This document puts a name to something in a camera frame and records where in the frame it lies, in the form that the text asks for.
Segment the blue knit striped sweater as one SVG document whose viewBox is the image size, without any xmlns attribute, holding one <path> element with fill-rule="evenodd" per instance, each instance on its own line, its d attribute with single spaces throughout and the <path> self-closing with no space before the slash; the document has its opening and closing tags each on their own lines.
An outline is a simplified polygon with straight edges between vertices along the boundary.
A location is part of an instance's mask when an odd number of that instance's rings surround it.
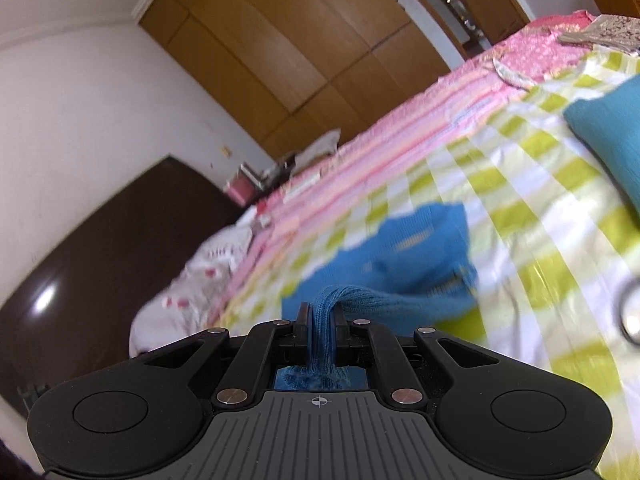
<svg viewBox="0 0 640 480">
<path fill-rule="evenodd" d="M 274 385 L 290 391 L 366 388 L 359 365 L 337 366 L 333 313 L 383 324 L 409 337 L 420 326 L 458 318 L 475 306 L 477 272 L 469 258 L 470 236 L 461 204 L 432 203 L 386 219 L 361 244 L 334 258 L 282 299 L 284 318 L 302 304 L 312 312 L 308 364 L 278 371 Z"/>
</svg>

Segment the white pillow pink dots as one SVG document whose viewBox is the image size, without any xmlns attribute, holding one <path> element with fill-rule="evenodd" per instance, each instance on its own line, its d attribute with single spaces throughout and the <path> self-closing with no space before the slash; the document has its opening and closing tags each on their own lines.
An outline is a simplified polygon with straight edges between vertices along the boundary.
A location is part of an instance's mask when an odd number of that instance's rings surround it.
<svg viewBox="0 0 640 480">
<path fill-rule="evenodd" d="M 248 224 L 209 237 L 180 274 L 148 301 L 129 331 L 132 358 L 200 332 L 245 259 L 254 233 Z"/>
</svg>

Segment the pink storage box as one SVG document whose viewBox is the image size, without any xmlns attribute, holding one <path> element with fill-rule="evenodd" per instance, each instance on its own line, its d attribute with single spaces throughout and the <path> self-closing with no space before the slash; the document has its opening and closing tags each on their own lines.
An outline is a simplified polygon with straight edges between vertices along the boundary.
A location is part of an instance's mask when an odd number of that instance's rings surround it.
<svg viewBox="0 0 640 480">
<path fill-rule="evenodd" d="M 256 191 L 252 180 L 242 174 L 236 174 L 224 185 L 226 195 L 241 208 L 254 202 Z"/>
</svg>

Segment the white flat box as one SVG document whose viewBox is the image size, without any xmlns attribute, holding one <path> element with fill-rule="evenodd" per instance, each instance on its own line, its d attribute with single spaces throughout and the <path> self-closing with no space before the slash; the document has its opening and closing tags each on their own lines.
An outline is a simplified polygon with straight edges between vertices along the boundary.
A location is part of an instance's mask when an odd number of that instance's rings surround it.
<svg viewBox="0 0 640 480">
<path fill-rule="evenodd" d="M 283 201 L 287 203 L 290 200 L 294 200 L 296 196 L 305 193 L 308 188 L 312 188 L 320 180 L 321 172 L 317 171 L 314 174 L 308 174 L 308 176 L 301 177 L 298 181 L 290 183 L 283 194 Z"/>
</svg>

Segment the grey folded cloth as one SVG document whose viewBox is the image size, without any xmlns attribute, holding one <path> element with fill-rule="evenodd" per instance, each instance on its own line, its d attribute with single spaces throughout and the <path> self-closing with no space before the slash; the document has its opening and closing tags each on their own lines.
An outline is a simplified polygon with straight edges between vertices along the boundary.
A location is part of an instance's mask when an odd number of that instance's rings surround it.
<svg viewBox="0 0 640 480">
<path fill-rule="evenodd" d="M 294 171 L 303 171 L 312 166 L 318 159 L 331 156 L 337 151 L 338 142 L 340 142 L 341 129 L 332 129 L 323 133 L 318 139 L 314 140 L 308 148 L 295 155 Z"/>
</svg>

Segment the dark wooden headboard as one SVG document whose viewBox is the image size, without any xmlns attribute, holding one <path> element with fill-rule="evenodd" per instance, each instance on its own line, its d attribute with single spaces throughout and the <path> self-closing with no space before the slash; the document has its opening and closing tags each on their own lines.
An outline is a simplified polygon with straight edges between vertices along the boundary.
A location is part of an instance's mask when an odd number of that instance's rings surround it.
<svg viewBox="0 0 640 480">
<path fill-rule="evenodd" d="M 29 395 L 125 361 L 138 311 L 241 208 L 168 156 L 66 236 L 1 308 L 1 395 Z"/>
</svg>

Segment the green white checkered sheet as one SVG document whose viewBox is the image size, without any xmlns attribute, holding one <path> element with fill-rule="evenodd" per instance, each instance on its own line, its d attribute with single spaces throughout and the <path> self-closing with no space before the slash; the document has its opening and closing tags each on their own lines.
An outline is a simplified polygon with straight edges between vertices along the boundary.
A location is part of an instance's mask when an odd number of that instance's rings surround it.
<svg viewBox="0 0 640 480">
<path fill-rule="evenodd" d="M 636 58 L 597 48 L 477 132 L 405 154 L 371 185 L 331 195 L 319 183 L 287 200 L 270 212 L 272 233 L 221 323 L 239 335 L 276 318 L 301 280 L 384 220 L 426 203 L 460 203 L 480 282 L 475 308 L 442 330 L 599 393 L 614 419 L 600 474 L 637 478 L 639 351 L 616 310 L 639 274 L 639 220 L 562 113 L 638 71 Z"/>
</svg>

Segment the wooden wardrobe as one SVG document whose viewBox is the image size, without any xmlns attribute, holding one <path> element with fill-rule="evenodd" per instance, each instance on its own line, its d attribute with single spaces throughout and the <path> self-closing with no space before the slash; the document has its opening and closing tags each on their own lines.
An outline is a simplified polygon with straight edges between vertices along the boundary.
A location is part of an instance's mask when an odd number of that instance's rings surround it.
<svg viewBox="0 0 640 480">
<path fill-rule="evenodd" d="M 140 23 L 279 158 L 352 140 L 527 21 L 516 0 L 153 0 Z"/>
</svg>

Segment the pink striped blanket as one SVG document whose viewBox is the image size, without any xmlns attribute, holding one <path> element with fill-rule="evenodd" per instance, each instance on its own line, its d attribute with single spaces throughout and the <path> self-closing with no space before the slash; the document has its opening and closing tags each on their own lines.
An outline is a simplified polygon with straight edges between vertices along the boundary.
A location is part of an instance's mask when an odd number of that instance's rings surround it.
<svg viewBox="0 0 640 480">
<path fill-rule="evenodd" d="M 390 208 L 407 208 L 407 170 L 421 166 L 436 148 L 477 133 L 493 114 L 525 96 L 526 90 L 506 84 L 492 68 L 495 47 L 440 77 L 262 200 L 258 211 L 270 225 L 254 238 L 207 322 L 215 324 L 228 304 L 252 292 L 292 292 L 339 249 L 359 244 Z M 290 183 L 317 171 L 316 185 L 283 201 Z"/>
</svg>

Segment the teal folded garment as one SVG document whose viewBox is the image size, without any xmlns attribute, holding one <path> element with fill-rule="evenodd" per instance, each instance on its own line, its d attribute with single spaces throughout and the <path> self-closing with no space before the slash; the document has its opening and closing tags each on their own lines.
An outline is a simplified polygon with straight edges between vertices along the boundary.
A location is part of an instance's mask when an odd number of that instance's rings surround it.
<svg viewBox="0 0 640 480">
<path fill-rule="evenodd" d="M 563 116 L 639 211 L 639 76 L 600 98 L 575 101 Z"/>
</svg>

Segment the pink floral quilt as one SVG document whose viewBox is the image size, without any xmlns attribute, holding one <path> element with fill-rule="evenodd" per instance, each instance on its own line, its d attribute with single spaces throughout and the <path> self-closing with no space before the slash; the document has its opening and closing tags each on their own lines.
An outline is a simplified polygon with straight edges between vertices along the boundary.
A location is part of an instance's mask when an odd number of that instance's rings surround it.
<svg viewBox="0 0 640 480">
<path fill-rule="evenodd" d="M 498 44 L 491 65 L 506 84 L 529 90 L 577 65 L 595 47 L 637 56 L 638 18 L 587 11 L 538 18 Z"/>
</svg>

